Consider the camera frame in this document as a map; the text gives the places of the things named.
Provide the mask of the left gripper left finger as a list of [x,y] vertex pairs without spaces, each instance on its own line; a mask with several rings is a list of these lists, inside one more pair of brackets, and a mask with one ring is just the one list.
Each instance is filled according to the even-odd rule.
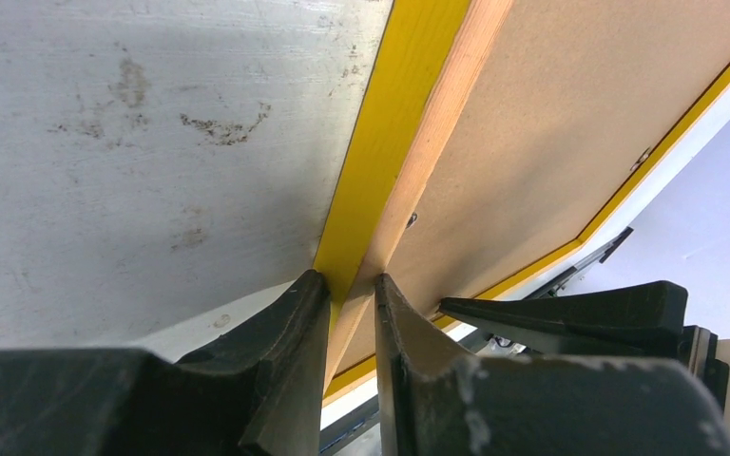
[[329,323],[325,280],[309,270],[176,362],[0,351],[0,455],[315,455]]

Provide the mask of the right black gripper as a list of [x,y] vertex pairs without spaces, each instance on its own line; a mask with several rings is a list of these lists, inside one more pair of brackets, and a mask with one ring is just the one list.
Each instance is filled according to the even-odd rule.
[[447,297],[441,313],[543,354],[676,356],[725,409],[730,367],[718,336],[683,327],[687,290],[656,281],[590,294],[512,301]]

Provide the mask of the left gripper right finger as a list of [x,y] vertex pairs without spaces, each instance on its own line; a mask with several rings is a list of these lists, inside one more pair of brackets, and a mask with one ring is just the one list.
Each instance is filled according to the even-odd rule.
[[717,400],[676,356],[487,357],[375,283],[386,455],[730,455]]

